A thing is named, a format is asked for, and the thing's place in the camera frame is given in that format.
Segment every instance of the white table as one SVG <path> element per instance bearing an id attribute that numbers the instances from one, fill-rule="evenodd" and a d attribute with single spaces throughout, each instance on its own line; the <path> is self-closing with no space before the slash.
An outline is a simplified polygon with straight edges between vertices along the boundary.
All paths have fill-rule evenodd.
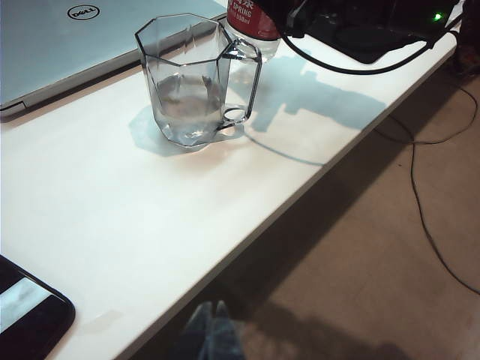
<path id="1" fill-rule="evenodd" d="M 1 252 L 76 307 L 49 359 L 131 355 L 454 48 L 447 34 L 407 66 L 362 77 L 281 44 L 246 135 L 198 152 L 161 136 L 139 67 L 3 124 Z M 326 46 L 313 55 L 358 67 Z"/>

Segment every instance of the brown floor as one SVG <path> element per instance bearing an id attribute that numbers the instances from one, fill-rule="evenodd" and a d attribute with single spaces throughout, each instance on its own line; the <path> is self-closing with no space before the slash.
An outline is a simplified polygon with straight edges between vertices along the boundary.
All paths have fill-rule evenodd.
<path id="1" fill-rule="evenodd" d="M 433 140 L 473 104 L 435 73 L 394 111 Z M 480 79 L 462 84 L 480 100 Z M 384 132 L 405 138 L 386 119 Z M 417 151 L 428 226 L 451 267 L 480 288 L 480 118 Z M 373 132 L 132 359 L 164 359 L 193 309 L 224 299 L 248 360 L 478 360 L 480 296 L 455 282 L 422 231 L 411 146 Z"/>

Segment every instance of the glass mug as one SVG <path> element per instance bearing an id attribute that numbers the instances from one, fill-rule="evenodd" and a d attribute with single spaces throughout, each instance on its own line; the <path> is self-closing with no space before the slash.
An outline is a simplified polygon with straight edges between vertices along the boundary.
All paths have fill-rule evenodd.
<path id="1" fill-rule="evenodd" d="M 250 117 L 262 67 L 254 45 L 191 13 L 156 17 L 135 38 L 154 119 L 169 141 L 208 144 L 218 131 Z M 256 63 L 247 106 L 225 104 L 231 60 Z"/>

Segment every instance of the black device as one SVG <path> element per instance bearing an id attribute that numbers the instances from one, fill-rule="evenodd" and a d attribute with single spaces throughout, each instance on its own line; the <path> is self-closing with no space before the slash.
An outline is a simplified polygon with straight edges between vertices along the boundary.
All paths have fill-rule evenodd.
<path id="1" fill-rule="evenodd" d="M 60 292 L 0 255 L 0 359 L 44 359 L 75 309 Z"/>
<path id="2" fill-rule="evenodd" d="M 310 35 L 351 58 L 371 64 L 390 50 L 426 41 L 433 47 L 449 29 L 458 0 L 254 0 L 274 21 L 287 45 L 325 68 L 334 66 L 307 56 L 287 37 Z M 380 72 L 393 70 L 386 68 Z M 372 74 L 372 71 L 345 71 Z"/>

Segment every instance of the laptop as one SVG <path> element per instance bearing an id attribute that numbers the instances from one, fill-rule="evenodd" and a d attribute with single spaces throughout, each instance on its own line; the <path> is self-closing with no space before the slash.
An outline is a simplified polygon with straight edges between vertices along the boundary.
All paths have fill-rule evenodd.
<path id="1" fill-rule="evenodd" d="M 156 16 L 218 19 L 225 7 L 215 0 L 2 0 L 0 11 L 3 117 L 135 63 L 134 33 Z"/>

